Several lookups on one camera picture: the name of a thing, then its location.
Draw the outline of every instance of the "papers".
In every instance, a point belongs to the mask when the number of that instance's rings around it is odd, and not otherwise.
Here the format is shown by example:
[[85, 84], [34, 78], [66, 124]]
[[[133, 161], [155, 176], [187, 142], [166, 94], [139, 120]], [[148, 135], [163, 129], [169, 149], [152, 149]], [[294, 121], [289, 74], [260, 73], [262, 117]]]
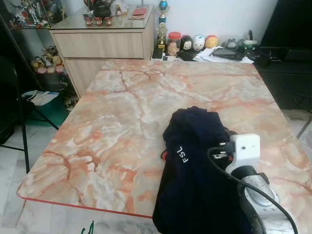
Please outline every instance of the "papers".
[[216, 46], [211, 49], [205, 49], [204, 51], [200, 52], [193, 58], [194, 61], [198, 62], [240, 62], [240, 63], [253, 63], [254, 61], [250, 60], [246, 56], [242, 59], [242, 61], [237, 60], [231, 60], [227, 58], [221, 58], [218, 56], [213, 56], [211, 53], [214, 51], [214, 49], [222, 48], [222, 46]]

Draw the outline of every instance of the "dark blue cloth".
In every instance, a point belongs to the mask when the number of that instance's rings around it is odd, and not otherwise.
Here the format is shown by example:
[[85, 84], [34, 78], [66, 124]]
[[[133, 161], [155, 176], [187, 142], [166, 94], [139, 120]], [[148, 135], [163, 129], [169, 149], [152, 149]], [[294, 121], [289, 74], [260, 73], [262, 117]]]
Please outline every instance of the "dark blue cloth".
[[247, 220], [239, 206], [236, 184], [207, 158], [209, 148], [230, 140], [218, 113], [195, 106], [179, 109], [163, 139], [168, 154], [153, 214], [158, 231], [246, 233]]

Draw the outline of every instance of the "trophy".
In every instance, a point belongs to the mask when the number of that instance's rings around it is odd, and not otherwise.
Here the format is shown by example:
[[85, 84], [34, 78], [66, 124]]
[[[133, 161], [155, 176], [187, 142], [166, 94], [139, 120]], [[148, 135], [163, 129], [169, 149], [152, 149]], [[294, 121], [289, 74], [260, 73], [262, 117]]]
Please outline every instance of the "trophy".
[[159, 23], [165, 23], [167, 16], [165, 13], [169, 10], [169, 5], [166, 0], [161, 0], [159, 5]]
[[165, 45], [166, 45], [166, 35], [167, 35], [167, 28], [166, 28], [166, 24], [165, 23], [160, 23], [158, 28], [156, 28], [157, 30], [157, 47], [159, 49], [165, 49]]

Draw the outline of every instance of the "small cup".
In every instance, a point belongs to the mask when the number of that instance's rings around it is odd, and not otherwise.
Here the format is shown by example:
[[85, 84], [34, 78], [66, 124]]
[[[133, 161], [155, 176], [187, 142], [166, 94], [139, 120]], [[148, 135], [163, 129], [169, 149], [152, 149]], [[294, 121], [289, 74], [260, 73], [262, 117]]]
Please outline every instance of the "small cup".
[[102, 17], [95, 17], [97, 26], [103, 25]]
[[92, 19], [90, 17], [85, 17], [84, 20], [86, 21], [86, 25], [88, 26], [92, 25]]
[[113, 23], [112, 22], [113, 21], [112, 17], [105, 17], [104, 20], [105, 20], [105, 23], [106, 23], [107, 26], [112, 26], [112, 23]]

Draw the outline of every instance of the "white toy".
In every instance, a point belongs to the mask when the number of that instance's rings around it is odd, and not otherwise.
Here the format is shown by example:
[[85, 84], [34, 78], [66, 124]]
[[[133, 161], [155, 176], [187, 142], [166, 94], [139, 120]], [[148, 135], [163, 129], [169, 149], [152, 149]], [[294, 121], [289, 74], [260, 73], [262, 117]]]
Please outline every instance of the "white toy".
[[200, 51], [205, 46], [205, 38], [203, 35], [196, 35], [193, 38], [193, 49], [195, 51]]

